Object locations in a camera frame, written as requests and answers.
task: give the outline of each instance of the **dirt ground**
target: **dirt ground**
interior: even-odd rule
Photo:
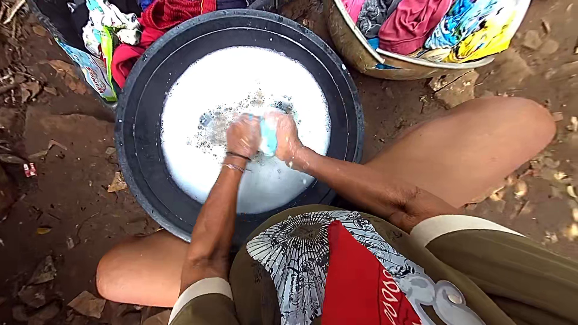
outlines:
[[[319,0],[299,0],[283,14],[331,44],[322,8]],[[53,60],[70,61],[34,18],[24,13],[18,18],[18,41],[6,35],[0,39],[7,53],[0,55],[0,68],[8,66],[4,61],[14,61],[13,50],[7,49],[19,42],[23,50],[18,64],[25,69],[16,73],[24,76],[19,82],[38,81],[44,88],[38,94],[29,90],[24,101],[18,88],[0,94],[0,161],[17,187],[16,202],[0,216],[0,323],[141,324],[161,309],[107,301],[102,316],[94,318],[66,307],[84,290],[97,294],[95,270],[107,250],[128,235],[155,231],[158,224],[129,190],[107,192],[120,171],[112,149],[112,111],[78,80],[53,68]],[[573,211],[578,221],[578,205],[568,191],[578,175],[578,121],[572,125],[578,116],[576,31],[578,6],[572,0],[534,0],[510,49],[476,70],[479,77],[471,85],[475,96],[531,98],[555,113],[558,135],[544,153],[517,171],[516,184],[466,207],[467,214],[511,227],[571,258],[578,258],[578,243],[573,242],[578,234],[570,230]],[[451,109],[434,94],[429,80],[380,80],[352,68],[350,72],[365,112],[364,161],[405,128]],[[10,155],[28,157],[46,150],[51,140],[58,143],[44,157],[29,158],[36,163],[35,177],[26,178],[21,164],[5,162]],[[9,154],[2,159],[3,153]],[[53,261],[55,272],[48,266],[48,274],[54,279],[34,286],[31,297],[23,288],[47,256]],[[56,316],[46,320],[41,312]]]

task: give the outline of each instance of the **leg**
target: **leg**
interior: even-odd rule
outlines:
[[[476,98],[406,132],[366,165],[459,207],[544,149],[555,130],[548,110],[534,101]]]
[[[127,304],[173,307],[187,248],[165,230],[115,246],[98,263],[98,293]]]

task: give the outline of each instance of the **wrist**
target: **wrist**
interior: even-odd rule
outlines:
[[[291,161],[293,162],[293,169],[297,169],[302,172],[306,172],[307,167],[309,164],[308,155],[312,152],[312,150],[306,146],[301,146],[300,148],[296,149],[291,157]]]
[[[241,158],[241,157],[237,157],[237,156],[233,156],[233,155],[227,155],[225,157],[225,159],[223,159],[223,164],[233,164],[233,165],[237,165],[241,168],[245,168],[245,166],[247,166],[247,163],[249,161],[246,160],[245,158]]]

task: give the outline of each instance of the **soapy water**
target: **soapy water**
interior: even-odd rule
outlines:
[[[227,151],[227,128],[236,116],[291,113],[301,142],[325,155],[331,120],[313,75],[284,54],[235,46],[212,52],[185,70],[165,98],[161,143],[167,169],[190,197],[204,203]],[[289,203],[313,177],[276,157],[258,153],[247,167],[238,213],[261,213]]]

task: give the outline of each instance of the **white stripe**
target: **white stripe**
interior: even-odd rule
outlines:
[[[204,294],[210,293],[220,293],[224,296],[229,297],[233,300],[233,292],[231,291],[231,285],[223,278],[206,278],[201,279],[193,284],[191,284],[177,299],[173,310],[171,311],[171,316],[169,317],[169,324],[173,321],[175,316],[180,312],[181,309],[191,300],[202,296]]]
[[[464,215],[442,215],[425,219],[413,227],[410,235],[415,242],[425,247],[429,242],[441,235],[459,230],[474,229],[497,230],[524,237],[524,235],[519,232],[515,232],[489,220]]]

